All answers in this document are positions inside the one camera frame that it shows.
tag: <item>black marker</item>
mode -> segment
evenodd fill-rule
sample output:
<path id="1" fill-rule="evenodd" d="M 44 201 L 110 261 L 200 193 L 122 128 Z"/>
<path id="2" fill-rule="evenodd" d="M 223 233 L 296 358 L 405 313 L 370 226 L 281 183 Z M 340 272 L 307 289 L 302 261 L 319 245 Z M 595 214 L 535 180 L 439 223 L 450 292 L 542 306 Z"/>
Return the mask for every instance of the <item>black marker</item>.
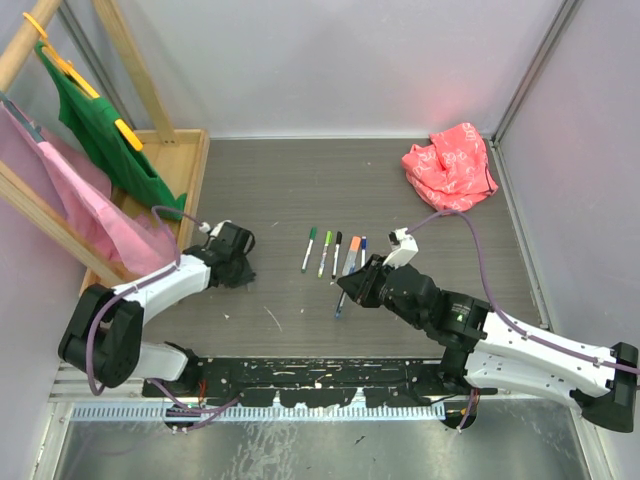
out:
<path id="1" fill-rule="evenodd" d="M 331 271 L 331 278 L 335 280 L 338 273 L 338 253 L 340 252 L 340 244 L 342 243 L 342 232 L 338 232 L 336 235 L 336 250 L 333 253 L 333 270 Z"/>

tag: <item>wooden rack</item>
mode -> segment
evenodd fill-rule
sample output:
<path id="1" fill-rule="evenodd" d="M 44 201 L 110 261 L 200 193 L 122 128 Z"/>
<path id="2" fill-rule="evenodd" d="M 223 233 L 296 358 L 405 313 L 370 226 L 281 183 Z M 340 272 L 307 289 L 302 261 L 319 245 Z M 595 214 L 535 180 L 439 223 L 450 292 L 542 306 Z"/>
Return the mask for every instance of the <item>wooden rack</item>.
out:
<path id="1" fill-rule="evenodd" d="M 143 151 L 174 195 L 187 193 L 184 211 L 195 215 L 209 151 L 209 135 L 206 130 L 173 128 L 116 0 L 92 2 L 155 127 L 155 130 L 136 131 L 144 145 Z M 61 0 L 38 0 L 30 14 L 46 28 L 60 3 Z M 0 91 L 6 92 L 9 89 L 33 51 L 39 36 L 33 25 L 25 20 L 0 56 Z M 129 272 L 122 263 L 108 260 L 93 245 L 86 242 L 2 159 L 0 196 L 87 266 L 82 290 L 96 282 L 113 286 L 138 277 Z M 140 214 L 152 218 L 148 208 L 123 191 L 114 189 L 111 200 L 132 218 Z M 180 249 L 186 248 L 191 242 L 193 223 L 183 218 L 180 222 L 167 221 L 167 225 L 173 231 Z"/>

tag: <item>green cloth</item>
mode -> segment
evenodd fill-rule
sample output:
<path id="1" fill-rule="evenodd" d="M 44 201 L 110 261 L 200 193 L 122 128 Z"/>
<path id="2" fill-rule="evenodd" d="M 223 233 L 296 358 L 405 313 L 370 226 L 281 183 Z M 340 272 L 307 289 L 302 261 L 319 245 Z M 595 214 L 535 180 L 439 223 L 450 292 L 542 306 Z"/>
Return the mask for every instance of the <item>green cloth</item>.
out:
<path id="1" fill-rule="evenodd" d="M 187 194 L 183 193 L 176 199 L 146 155 L 134 150 L 122 136 L 114 124 L 121 117 L 113 106 L 102 97 L 92 99 L 86 95 L 43 53 L 44 46 L 38 42 L 35 52 L 58 89 L 58 118 L 75 134 L 91 161 L 109 176 L 113 185 L 143 205 L 149 208 L 164 205 L 184 210 Z M 175 220 L 181 217 L 164 211 L 160 215 Z"/>

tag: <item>metal floor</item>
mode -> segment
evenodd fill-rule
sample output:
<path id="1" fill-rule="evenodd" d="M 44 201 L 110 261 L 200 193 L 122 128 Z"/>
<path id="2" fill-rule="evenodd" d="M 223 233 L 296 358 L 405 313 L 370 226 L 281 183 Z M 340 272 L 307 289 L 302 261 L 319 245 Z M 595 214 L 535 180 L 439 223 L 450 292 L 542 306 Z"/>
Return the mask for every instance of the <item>metal floor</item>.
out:
<path id="1" fill-rule="evenodd" d="M 567 408 L 483 400 L 462 435 L 439 421 L 72 422 L 56 480 L 589 479 Z"/>

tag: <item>pen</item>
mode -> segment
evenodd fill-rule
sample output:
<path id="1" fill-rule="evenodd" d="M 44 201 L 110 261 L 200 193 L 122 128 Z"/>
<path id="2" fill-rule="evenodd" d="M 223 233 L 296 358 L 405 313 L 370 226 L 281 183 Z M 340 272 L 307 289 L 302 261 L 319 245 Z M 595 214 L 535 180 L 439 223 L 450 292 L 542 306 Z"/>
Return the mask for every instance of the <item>pen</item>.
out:
<path id="1" fill-rule="evenodd" d="M 360 237 L 354 236 L 351 239 L 351 246 L 347 252 L 347 258 L 344 261 L 344 267 L 342 267 L 342 275 L 349 275 L 351 273 L 351 269 L 356 266 L 358 250 L 360 250 Z"/>
<path id="2" fill-rule="evenodd" d="M 322 271 L 324 270 L 324 262 L 327 259 L 327 250 L 331 245 L 331 230 L 327 232 L 327 236 L 324 239 L 324 248 L 322 249 L 322 260 L 320 260 L 320 268 L 318 269 L 318 278 L 322 278 Z"/>
<path id="3" fill-rule="evenodd" d="M 318 229 L 313 227 L 311 232 L 309 232 L 309 246 L 307 247 L 307 253 L 304 256 L 304 260 L 302 261 L 302 273 L 307 271 L 307 263 L 309 263 L 309 255 L 311 255 L 311 247 L 313 246 L 313 240 L 316 238 L 316 232 Z"/>
<path id="4" fill-rule="evenodd" d="M 367 261 L 367 237 L 362 237 L 362 263 L 360 267 L 364 267 L 364 264 Z"/>
<path id="5" fill-rule="evenodd" d="M 360 237 L 354 236 L 351 239 L 351 246 L 349 247 L 349 253 L 347 253 L 347 258 L 344 261 L 344 267 L 342 269 L 342 275 L 349 275 L 353 273 L 356 269 L 356 261 L 358 259 L 358 249 L 360 248 Z M 338 299 L 338 306 L 336 307 L 335 317 L 340 318 L 340 313 L 342 313 L 342 307 L 344 305 L 344 300 L 346 298 L 346 293 L 343 290 L 340 294 L 340 298 Z"/>
<path id="6" fill-rule="evenodd" d="M 338 273 L 338 255 L 340 252 L 340 244 L 342 243 L 342 232 L 336 234 L 336 250 L 333 252 L 333 270 L 331 271 L 331 278 L 335 279 Z"/>
<path id="7" fill-rule="evenodd" d="M 355 267 L 351 267 L 349 273 L 353 273 Z M 343 290 L 340 294 L 340 298 L 338 299 L 338 306 L 336 307 L 336 318 L 340 318 L 340 314 L 342 313 L 342 307 L 344 306 L 344 299 L 347 298 L 347 293 Z"/>

